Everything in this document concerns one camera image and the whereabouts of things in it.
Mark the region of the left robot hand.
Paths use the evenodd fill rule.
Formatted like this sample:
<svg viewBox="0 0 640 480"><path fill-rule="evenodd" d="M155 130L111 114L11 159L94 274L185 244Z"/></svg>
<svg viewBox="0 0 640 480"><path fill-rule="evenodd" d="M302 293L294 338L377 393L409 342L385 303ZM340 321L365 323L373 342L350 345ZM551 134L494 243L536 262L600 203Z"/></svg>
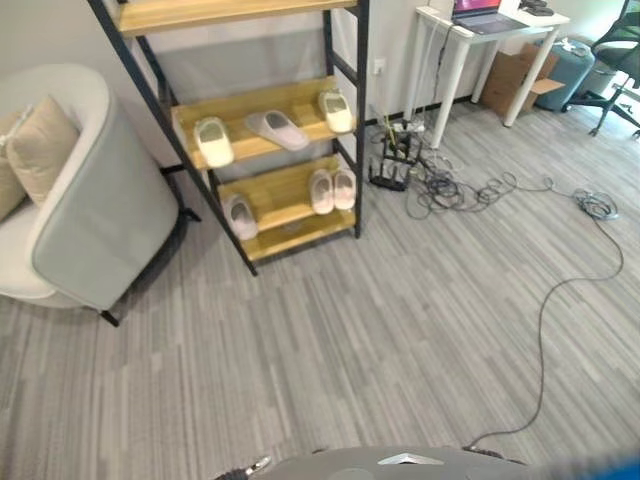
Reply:
<svg viewBox="0 0 640 480"><path fill-rule="evenodd" d="M259 457L246 467L237 467L224 472L216 477L216 480L248 480L253 475L267 468L272 462L270 455Z"/></svg>

